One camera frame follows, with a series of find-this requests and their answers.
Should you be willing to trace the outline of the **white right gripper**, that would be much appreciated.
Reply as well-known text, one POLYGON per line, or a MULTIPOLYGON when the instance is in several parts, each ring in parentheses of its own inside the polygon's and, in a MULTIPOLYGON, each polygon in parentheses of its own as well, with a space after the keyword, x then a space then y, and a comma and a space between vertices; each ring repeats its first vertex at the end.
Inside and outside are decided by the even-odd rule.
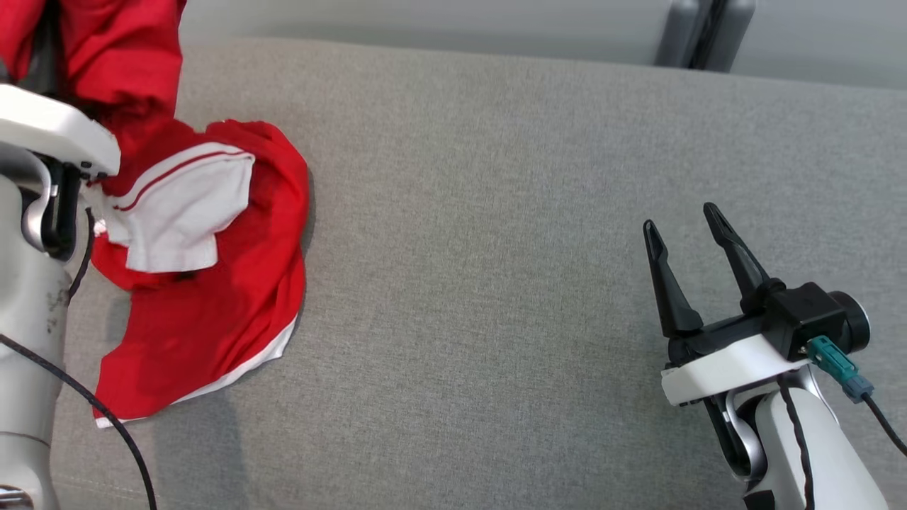
MULTIPOLYGON (((704 203, 703 213, 714 241, 726 253, 742 313, 761 313, 768 297, 786 290, 787 284, 769 277, 715 203, 704 203)), ((669 359, 662 371, 668 403, 678 406, 742 390, 807 364, 807 358, 788 361, 771 345, 762 335, 761 316, 741 315, 704 326, 670 268, 670 252, 653 220, 643 223, 643 236, 662 335, 668 339, 669 359)))

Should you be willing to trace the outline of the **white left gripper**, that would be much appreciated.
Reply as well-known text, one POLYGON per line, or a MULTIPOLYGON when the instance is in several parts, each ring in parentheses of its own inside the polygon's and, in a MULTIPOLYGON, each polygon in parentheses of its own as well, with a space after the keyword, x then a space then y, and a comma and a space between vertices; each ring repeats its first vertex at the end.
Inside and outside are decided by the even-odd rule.
POLYGON ((116 176, 116 136, 74 106, 0 84, 0 142, 77 165, 91 176, 116 176))

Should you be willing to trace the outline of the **red jersey with white sleeves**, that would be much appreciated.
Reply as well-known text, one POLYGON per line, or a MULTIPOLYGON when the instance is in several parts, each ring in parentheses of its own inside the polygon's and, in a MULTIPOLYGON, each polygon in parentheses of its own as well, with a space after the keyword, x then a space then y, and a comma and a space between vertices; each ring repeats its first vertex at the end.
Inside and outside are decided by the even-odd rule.
MULTIPOLYGON (((185 3, 0 0, 0 84, 78 108, 116 136, 123 158, 124 140, 178 120, 185 3)), ((109 178, 81 184, 79 205, 87 201, 95 223, 90 190, 109 178)))

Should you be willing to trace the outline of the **red shorts with white trim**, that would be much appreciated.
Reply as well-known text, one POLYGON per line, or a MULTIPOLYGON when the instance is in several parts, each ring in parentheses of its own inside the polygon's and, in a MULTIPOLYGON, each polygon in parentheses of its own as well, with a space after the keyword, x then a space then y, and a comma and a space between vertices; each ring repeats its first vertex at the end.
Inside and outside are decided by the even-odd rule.
POLYGON ((90 190, 91 261, 130 295, 96 394, 121 421, 222 390, 280 358, 305 292, 307 162, 274 125, 168 119, 124 140, 90 190))

